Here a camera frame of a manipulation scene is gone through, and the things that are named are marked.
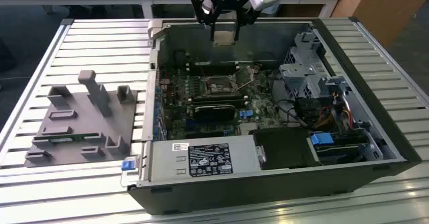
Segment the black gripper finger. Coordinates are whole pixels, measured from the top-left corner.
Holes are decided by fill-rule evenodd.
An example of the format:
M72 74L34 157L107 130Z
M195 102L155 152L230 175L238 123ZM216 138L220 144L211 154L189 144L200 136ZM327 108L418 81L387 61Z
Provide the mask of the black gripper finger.
M236 13L234 41L239 39L240 27L251 25L259 17L259 11L252 9L248 0L234 0L234 10Z
M191 0L196 21L209 26L209 41L215 37L215 24L220 15L223 0Z

